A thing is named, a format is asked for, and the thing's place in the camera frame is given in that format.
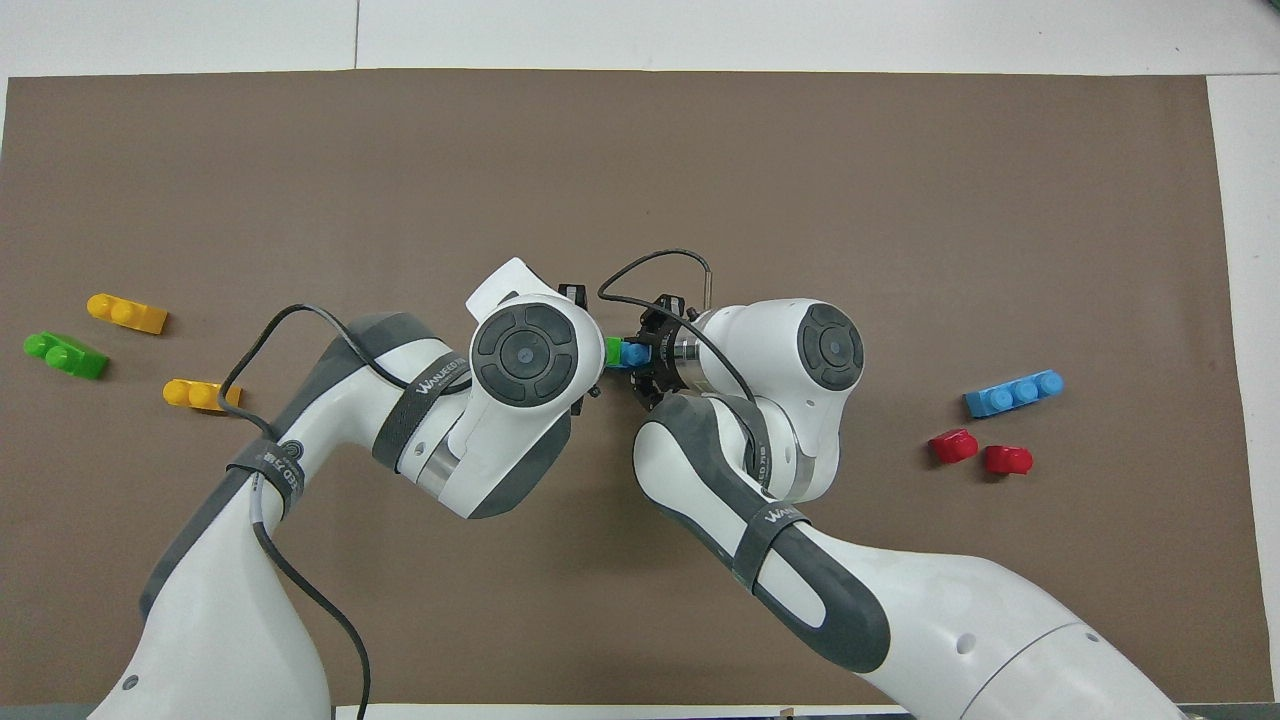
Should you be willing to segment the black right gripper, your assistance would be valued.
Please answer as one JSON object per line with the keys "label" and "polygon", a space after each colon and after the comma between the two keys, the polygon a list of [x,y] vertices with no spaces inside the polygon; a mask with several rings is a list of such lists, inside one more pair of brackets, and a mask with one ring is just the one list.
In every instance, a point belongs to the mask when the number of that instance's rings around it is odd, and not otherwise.
{"label": "black right gripper", "polygon": [[[579,307],[588,306],[589,293],[585,284],[559,283],[557,292]],[[684,328],[681,320],[687,319],[685,299],[659,296],[655,305],[660,311],[645,309],[637,331],[637,342],[652,347],[650,364],[634,370],[634,393],[646,413],[652,411],[666,395],[689,387],[678,373],[675,356],[678,333]],[[596,398],[600,395],[600,387],[591,386],[579,398]]]}

